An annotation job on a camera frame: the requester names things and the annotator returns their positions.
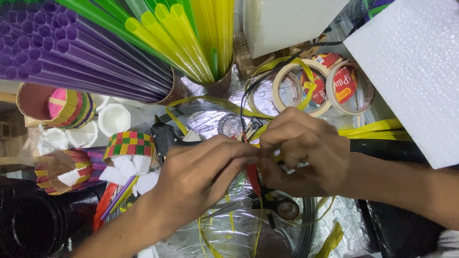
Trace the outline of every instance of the hand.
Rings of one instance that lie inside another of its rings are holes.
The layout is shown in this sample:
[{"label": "hand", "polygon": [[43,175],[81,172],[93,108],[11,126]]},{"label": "hand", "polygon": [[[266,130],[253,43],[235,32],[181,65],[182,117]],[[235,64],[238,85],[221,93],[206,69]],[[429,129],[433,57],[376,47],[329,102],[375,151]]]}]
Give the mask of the hand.
[{"label": "hand", "polygon": [[160,221],[162,238],[168,238],[221,200],[239,172],[258,161],[258,148],[224,135],[194,147],[173,147],[157,185],[135,205]]},{"label": "hand", "polygon": [[[283,173],[272,159],[277,148],[287,168],[296,168],[300,161],[310,165]],[[350,162],[349,139],[322,119],[289,107],[269,123],[260,137],[260,149],[263,180],[269,188],[311,197],[334,196],[343,187]]]}]

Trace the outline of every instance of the black wire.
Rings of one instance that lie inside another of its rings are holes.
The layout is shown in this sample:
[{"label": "black wire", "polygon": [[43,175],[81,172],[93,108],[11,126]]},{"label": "black wire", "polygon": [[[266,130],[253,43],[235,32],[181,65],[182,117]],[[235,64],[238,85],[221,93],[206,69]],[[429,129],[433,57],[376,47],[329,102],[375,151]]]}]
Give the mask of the black wire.
[{"label": "black wire", "polygon": [[[354,25],[354,27],[352,28],[351,32],[349,32],[349,34],[347,35],[346,39],[352,35],[358,28],[359,28],[359,24],[364,20],[364,17],[361,17]],[[244,112],[244,99],[247,97],[247,95],[256,88],[257,85],[259,85],[264,79],[266,79],[268,76],[274,74],[275,72],[278,72],[280,71],[280,69],[282,69],[282,67],[284,67],[285,65],[289,64],[290,62],[292,62],[295,58],[299,57],[303,52],[313,48],[313,47],[316,47],[316,46],[335,46],[335,45],[340,45],[344,42],[343,41],[335,41],[335,42],[318,42],[318,43],[315,43],[315,44],[312,44],[312,45],[309,45],[307,46],[306,48],[302,49],[301,51],[299,51],[298,53],[292,55],[289,59],[283,61],[283,62],[280,62],[278,63],[277,65],[275,65],[271,70],[268,70],[269,73],[265,74],[264,76],[262,76],[261,78],[259,78],[258,80],[256,80],[254,83],[252,83],[248,88],[247,90],[244,92],[244,95],[242,95],[242,99],[241,99],[241,112],[239,114],[240,118],[241,118],[241,125],[242,125],[242,132],[245,132],[246,131],[246,122],[244,121],[244,116],[243,116],[243,112]]]}]

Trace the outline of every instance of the glue gun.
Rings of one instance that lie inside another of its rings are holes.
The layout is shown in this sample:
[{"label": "glue gun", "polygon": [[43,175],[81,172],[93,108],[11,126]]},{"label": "glue gun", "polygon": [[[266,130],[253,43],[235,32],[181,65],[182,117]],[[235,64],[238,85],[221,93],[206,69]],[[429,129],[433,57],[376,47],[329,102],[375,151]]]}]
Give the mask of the glue gun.
[{"label": "glue gun", "polygon": [[168,150],[172,146],[195,146],[202,141],[184,141],[174,131],[174,127],[169,124],[165,124],[159,120],[159,117],[155,115],[155,124],[151,127],[151,135],[153,137],[153,143],[156,149],[156,158],[158,164],[162,166],[164,164],[164,158],[168,153]]}]

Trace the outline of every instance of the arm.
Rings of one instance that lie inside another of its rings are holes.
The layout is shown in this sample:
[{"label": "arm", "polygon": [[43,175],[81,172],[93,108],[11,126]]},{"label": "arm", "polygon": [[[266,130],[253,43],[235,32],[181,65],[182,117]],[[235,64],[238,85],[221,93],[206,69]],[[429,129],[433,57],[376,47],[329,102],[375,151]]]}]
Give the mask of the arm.
[{"label": "arm", "polygon": [[157,185],[72,257],[129,258],[166,240],[221,200],[238,173],[258,160],[258,148],[223,135],[171,148]]},{"label": "arm", "polygon": [[[295,197],[345,196],[384,202],[459,230],[459,173],[414,163],[384,161],[351,153],[349,139],[322,119],[287,108],[260,138],[265,184]],[[280,148],[288,168],[282,173],[271,159]]]},{"label": "arm", "polygon": [[459,173],[455,170],[351,153],[343,185],[341,196],[394,205],[459,230]]}]

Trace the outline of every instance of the scissors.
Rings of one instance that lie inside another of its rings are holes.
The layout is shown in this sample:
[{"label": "scissors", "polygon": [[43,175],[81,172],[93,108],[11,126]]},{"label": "scissors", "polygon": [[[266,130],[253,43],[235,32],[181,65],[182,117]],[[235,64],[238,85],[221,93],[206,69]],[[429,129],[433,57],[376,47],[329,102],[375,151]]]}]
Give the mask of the scissors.
[{"label": "scissors", "polygon": [[[277,213],[279,217],[287,220],[292,220],[295,219],[299,214],[300,214],[300,208],[296,202],[293,200],[284,198],[282,200],[277,200],[277,201],[268,201],[266,199],[266,194],[273,192],[274,190],[269,189],[267,187],[263,187],[262,189],[262,201],[263,201],[263,208],[269,209]],[[204,217],[203,219],[208,219],[212,218],[215,216],[219,216],[222,214],[226,214],[229,212],[236,211],[241,208],[249,208],[252,207],[252,209],[261,209],[261,202],[258,200],[258,195],[255,192],[250,193],[247,195],[246,198],[234,202],[226,202],[226,203],[221,203],[221,204],[216,204],[210,209],[218,209],[218,211]],[[271,225],[272,229],[275,229],[275,223],[274,219],[272,218],[272,215],[268,214],[268,219],[269,219],[269,224]]]}]

